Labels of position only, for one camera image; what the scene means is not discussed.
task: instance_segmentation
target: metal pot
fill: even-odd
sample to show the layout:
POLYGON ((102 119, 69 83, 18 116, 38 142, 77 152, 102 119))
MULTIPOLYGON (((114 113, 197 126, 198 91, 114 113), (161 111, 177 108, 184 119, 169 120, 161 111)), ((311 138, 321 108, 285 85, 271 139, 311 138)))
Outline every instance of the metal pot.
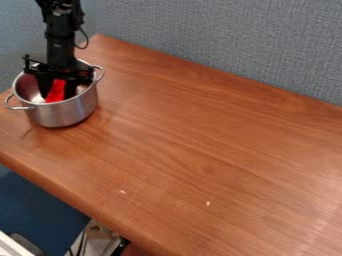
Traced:
POLYGON ((5 107, 10 110, 23 110, 29 120, 47 128, 65 127, 81 122, 94 111, 97 105, 96 84, 102 78, 104 70, 98 78, 93 74, 90 85, 78 85, 77 94, 72 98, 45 103, 39 96, 37 81, 33 75, 21 72, 11 84, 11 94, 5 99, 5 107), (10 98, 15 96, 21 107, 9 106, 10 98))

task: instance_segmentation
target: wood grain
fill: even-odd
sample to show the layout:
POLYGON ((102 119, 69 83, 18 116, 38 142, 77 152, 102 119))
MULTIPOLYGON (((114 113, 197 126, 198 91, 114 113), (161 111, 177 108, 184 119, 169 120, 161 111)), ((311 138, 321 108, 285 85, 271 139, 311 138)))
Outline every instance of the wood grain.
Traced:
POLYGON ((77 54, 96 112, 1 109, 1 163, 153 255, 340 255, 342 108, 101 35, 77 54))

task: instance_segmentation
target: cable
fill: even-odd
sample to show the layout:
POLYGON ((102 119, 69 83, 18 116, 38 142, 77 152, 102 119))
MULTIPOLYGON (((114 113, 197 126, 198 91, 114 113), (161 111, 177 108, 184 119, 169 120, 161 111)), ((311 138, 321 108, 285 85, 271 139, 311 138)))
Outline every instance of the cable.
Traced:
POLYGON ((78 48, 78 49, 81 49, 81 50, 84 50, 84 49, 88 47, 89 38, 88 38, 88 35, 86 35, 86 33, 85 33, 85 31, 82 30, 81 27, 80 27, 80 32, 81 32, 81 34, 82 34, 84 37, 85 37, 85 45, 81 47, 81 46, 78 46, 78 45, 74 44, 74 47, 78 48))

